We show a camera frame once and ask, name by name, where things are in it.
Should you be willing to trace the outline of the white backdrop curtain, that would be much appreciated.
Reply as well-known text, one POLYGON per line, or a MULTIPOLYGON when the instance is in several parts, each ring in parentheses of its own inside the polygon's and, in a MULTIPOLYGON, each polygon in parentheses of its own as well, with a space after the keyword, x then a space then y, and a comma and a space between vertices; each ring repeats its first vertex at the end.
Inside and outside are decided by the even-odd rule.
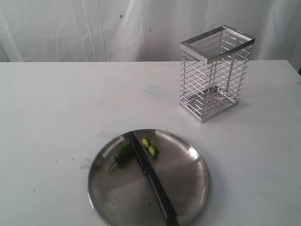
POLYGON ((3 0, 10 61, 176 61, 180 43, 221 25, 256 38, 253 59, 301 50, 298 0, 3 0))

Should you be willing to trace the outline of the round steel plate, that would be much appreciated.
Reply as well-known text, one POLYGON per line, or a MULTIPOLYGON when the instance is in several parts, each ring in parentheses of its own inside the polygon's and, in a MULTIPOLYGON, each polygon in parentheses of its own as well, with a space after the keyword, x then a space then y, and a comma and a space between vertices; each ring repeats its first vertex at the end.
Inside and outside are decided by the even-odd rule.
MULTIPOLYGON (((159 129, 138 129, 159 154, 150 157, 165 192, 187 226, 206 206, 210 187, 208 167, 196 149, 180 136, 159 129)), ((88 196, 99 218, 108 226, 164 226, 165 217, 152 185, 136 156, 116 163, 114 155, 131 143, 128 133, 108 142, 94 158, 88 174, 88 196)))

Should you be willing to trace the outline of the black handled knife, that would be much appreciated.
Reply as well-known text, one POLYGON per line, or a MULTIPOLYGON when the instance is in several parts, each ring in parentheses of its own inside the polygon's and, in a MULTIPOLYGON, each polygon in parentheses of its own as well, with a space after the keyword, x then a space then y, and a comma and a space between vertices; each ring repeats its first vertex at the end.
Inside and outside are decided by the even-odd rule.
POLYGON ((155 170, 153 169, 143 147, 140 142, 136 138, 134 132, 129 132, 131 143, 135 149, 137 161, 140 164, 140 167, 146 177, 148 178, 153 192, 158 200, 158 203, 161 207, 161 211, 166 221, 166 226, 179 226, 179 222, 177 220, 176 211, 168 198, 155 170))

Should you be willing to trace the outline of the cucumber slice near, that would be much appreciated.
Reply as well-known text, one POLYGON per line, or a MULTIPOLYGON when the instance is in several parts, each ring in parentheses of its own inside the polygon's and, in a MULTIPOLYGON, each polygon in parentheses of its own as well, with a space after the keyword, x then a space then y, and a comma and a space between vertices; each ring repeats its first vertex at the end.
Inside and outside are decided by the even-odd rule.
POLYGON ((157 157, 158 154, 159 154, 159 150, 158 150, 158 148, 155 145, 150 145, 148 147, 148 152, 154 158, 157 157))

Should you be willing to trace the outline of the cucumber slice far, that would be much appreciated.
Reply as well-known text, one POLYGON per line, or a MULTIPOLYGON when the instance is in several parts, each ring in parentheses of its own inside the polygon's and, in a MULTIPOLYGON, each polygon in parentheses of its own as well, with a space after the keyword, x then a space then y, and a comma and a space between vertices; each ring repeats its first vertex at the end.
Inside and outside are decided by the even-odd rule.
POLYGON ((151 141, 148 137, 142 138, 141 142, 142 142, 143 147, 146 149, 148 149, 149 146, 151 145, 151 141))

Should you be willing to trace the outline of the green cucumber piece with stem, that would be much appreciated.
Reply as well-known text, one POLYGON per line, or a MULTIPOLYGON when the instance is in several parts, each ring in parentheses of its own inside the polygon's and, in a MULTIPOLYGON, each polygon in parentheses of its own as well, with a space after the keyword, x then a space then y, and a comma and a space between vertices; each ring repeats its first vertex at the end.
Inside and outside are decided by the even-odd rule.
POLYGON ((123 164, 128 158, 132 157, 135 153, 134 147, 132 144, 126 144, 124 145, 119 151, 117 151, 114 155, 114 161, 109 166, 108 172, 110 172, 111 168, 114 166, 114 164, 123 164))

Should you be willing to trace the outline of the cucumber slice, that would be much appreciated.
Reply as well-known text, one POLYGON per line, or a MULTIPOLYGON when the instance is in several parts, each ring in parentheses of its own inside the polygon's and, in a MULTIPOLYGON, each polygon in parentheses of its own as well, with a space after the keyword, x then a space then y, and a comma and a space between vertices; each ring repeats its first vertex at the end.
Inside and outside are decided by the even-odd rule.
POLYGON ((159 150, 158 150, 158 148, 155 145, 150 145, 148 147, 148 152, 154 158, 157 157, 158 154, 159 154, 159 150))
POLYGON ((146 149, 148 149, 149 146, 151 145, 151 141, 148 137, 142 138, 141 142, 142 142, 143 147, 146 149))

